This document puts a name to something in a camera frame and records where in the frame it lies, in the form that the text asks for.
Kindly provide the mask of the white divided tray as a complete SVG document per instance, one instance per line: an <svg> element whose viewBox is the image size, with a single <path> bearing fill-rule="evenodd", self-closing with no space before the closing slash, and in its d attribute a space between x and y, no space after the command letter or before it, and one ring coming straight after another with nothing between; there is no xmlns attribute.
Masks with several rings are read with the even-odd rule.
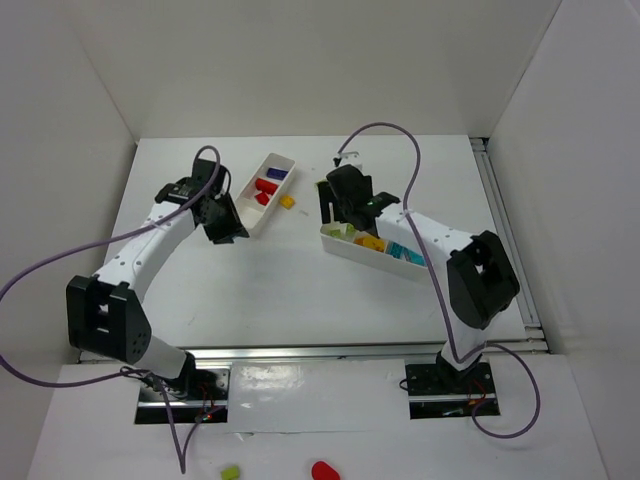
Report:
<svg viewBox="0 0 640 480"><path fill-rule="evenodd" d="M342 238L335 238L329 235L331 229L340 229L345 233L346 226L338 224L323 225L320 228L320 239L323 249L332 255L362 264L386 273L411 280L424 285L429 285L431 279L427 268L414 265L404 259L396 259L384 252L378 252L362 246L362 239L372 237L362 232L357 232L353 237L344 235Z"/></svg>
<svg viewBox="0 0 640 480"><path fill-rule="evenodd" d="M292 183L296 162L270 153L249 178L235 200L242 225L250 238L257 238L280 205Z"/></svg>

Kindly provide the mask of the small yellow lego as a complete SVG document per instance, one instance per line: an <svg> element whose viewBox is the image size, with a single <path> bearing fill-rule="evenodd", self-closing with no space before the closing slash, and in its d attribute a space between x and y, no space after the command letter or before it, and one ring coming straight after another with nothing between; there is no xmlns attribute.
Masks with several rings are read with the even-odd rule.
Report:
<svg viewBox="0 0 640 480"><path fill-rule="evenodd" d="M285 209L291 209L295 205L295 200L289 195L284 195L279 199L279 203Z"/></svg>

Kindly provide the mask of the red rectangular lego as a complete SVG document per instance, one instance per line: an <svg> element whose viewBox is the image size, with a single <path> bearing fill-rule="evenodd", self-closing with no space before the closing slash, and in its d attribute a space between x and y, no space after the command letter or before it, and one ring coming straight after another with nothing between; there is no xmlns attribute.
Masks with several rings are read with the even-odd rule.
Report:
<svg viewBox="0 0 640 480"><path fill-rule="evenodd" d="M262 206L266 206L270 202L270 196L266 192L260 192L255 196L255 200Z"/></svg>

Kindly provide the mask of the red rounded lego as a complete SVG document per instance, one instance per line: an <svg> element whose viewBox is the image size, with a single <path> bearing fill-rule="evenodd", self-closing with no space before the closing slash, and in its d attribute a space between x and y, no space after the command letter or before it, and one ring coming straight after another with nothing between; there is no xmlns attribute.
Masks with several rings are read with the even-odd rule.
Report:
<svg viewBox="0 0 640 480"><path fill-rule="evenodd" d="M274 195L278 189L278 184L273 183L269 180L265 180L263 178L258 178L255 181L254 185L258 191L264 192L267 195Z"/></svg>

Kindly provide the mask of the dark blue lego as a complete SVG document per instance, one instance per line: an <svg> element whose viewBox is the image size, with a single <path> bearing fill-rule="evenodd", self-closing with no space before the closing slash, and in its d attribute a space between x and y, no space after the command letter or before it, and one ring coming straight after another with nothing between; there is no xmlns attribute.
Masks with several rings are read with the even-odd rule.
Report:
<svg viewBox="0 0 640 480"><path fill-rule="evenodd" d="M266 176L270 179L284 180L288 172L286 170L270 167L266 171Z"/></svg>

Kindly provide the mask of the teal lego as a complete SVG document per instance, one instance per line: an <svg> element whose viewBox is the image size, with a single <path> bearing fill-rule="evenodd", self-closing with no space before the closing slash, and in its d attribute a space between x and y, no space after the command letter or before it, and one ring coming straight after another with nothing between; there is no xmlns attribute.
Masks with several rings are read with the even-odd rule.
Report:
<svg viewBox="0 0 640 480"><path fill-rule="evenodd" d="M387 245L386 253L396 259L403 257L405 248L396 242L389 242Z"/></svg>
<svg viewBox="0 0 640 480"><path fill-rule="evenodd" d="M407 262L411 263L411 264L419 265L419 266L422 266L422 267L424 267L426 265L424 257L422 255L416 253L416 252L413 252L413 251L411 251L409 249L404 249L403 250L403 255L404 255L405 260Z"/></svg>

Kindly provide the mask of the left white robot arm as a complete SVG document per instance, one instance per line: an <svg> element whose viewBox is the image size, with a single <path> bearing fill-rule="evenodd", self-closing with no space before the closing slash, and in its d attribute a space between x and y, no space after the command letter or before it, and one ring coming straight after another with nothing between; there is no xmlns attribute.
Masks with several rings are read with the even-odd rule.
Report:
<svg viewBox="0 0 640 480"><path fill-rule="evenodd" d="M141 227L92 276L75 276L66 287L68 337L82 351L118 360L154 374L169 392L186 398L217 382L194 356L157 338L143 310L156 275L176 248L197 229L214 244L245 238L227 190L229 172L197 158L190 176L166 184Z"/></svg>

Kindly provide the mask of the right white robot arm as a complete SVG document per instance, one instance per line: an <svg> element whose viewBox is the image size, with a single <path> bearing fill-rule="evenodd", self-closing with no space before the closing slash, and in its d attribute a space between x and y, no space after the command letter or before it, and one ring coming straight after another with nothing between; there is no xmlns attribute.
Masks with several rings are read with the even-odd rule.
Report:
<svg viewBox="0 0 640 480"><path fill-rule="evenodd" d="M436 358L439 374L449 383L469 376L487 345L493 320L520 293L498 235L488 230L471 234L414 213L390 193L375 194L372 178L351 164L327 174L318 193L324 225L350 224L424 259L444 308L447 340Z"/></svg>

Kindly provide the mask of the green lego outside front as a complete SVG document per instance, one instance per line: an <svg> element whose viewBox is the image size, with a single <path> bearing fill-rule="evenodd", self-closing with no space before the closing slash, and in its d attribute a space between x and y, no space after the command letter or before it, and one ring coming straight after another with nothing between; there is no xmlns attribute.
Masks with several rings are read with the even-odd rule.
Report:
<svg viewBox="0 0 640 480"><path fill-rule="evenodd" d="M221 480L239 480L241 476L237 465L231 465L220 471Z"/></svg>

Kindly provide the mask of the red piece outside front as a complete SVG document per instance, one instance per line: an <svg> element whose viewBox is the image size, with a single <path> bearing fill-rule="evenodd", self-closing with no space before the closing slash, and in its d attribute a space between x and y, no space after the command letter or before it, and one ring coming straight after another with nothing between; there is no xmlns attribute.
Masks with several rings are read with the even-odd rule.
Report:
<svg viewBox="0 0 640 480"><path fill-rule="evenodd" d="M341 480L339 472L325 461L316 461L311 467L313 480Z"/></svg>

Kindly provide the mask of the aluminium front rail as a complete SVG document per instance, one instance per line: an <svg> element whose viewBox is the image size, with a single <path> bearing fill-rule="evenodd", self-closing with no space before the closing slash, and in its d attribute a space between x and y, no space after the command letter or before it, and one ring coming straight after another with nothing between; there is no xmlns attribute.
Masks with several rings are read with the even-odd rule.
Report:
<svg viewBox="0 0 640 480"><path fill-rule="evenodd" d="M549 353L547 342L542 338L521 341L497 341L516 353ZM437 343L388 343L361 345L276 346L276 347L211 347L188 349L196 360L292 360L292 359L339 359L365 357L424 357L435 355L441 348ZM114 363L106 357L81 352L78 364Z"/></svg>

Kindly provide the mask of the aluminium rail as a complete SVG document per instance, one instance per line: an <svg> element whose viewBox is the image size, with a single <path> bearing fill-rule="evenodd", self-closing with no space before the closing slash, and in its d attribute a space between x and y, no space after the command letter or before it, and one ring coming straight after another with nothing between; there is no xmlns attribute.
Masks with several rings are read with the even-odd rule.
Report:
<svg viewBox="0 0 640 480"><path fill-rule="evenodd" d="M520 283L521 290L517 296L517 304L523 318L527 341L530 343L546 343L546 336L540 323L538 311L524 272L504 199L488 153L488 138L476 137L470 138L469 141L498 235L504 244L506 253L510 258Z"/></svg>
<svg viewBox="0 0 640 480"><path fill-rule="evenodd" d="M542 338L521 341L497 341L516 353L549 353L547 342ZM196 360L292 360L292 359L339 359L365 357L424 357L435 355L441 348L437 343L388 343L361 345L276 346L276 347L211 347L188 349ZM106 357L81 352L78 364L114 363Z"/></svg>

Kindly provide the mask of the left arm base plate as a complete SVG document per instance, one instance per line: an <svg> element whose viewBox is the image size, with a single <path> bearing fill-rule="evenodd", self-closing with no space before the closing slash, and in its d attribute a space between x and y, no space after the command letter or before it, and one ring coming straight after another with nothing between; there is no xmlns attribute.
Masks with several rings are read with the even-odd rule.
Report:
<svg viewBox="0 0 640 480"><path fill-rule="evenodd" d="M134 423L136 425L222 424L228 420L228 398L231 369L214 366L199 369L186 390L175 389L176 383L144 379L140 385Z"/></svg>

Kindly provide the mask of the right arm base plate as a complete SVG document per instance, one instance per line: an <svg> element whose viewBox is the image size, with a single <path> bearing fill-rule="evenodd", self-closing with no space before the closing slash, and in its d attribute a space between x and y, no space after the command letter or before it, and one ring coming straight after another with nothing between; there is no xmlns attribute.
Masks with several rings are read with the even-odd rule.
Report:
<svg viewBox="0 0 640 480"><path fill-rule="evenodd" d="M488 362L481 362L458 383L446 383L434 363L405 365L399 387L408 395L412 420L450 419L476 415L499 416L493 374Z"/></svg>

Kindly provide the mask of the aluminium right rail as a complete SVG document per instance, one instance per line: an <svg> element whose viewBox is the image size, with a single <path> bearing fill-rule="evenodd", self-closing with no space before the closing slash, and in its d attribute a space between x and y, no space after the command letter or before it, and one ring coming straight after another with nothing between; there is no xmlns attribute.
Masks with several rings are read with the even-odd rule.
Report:
<svg viewBox="0 0 640 480"><path fill-rule="evenodd" d="M510 258L520 283L521 290L517 296L517 304L523 318L527 341L530 343L546 343L546 336L540 323L538 311L524 272L504 199L488 153L488 138L476 137L470 138L469 141L498 235L504 244L506 253Z"/></svg>

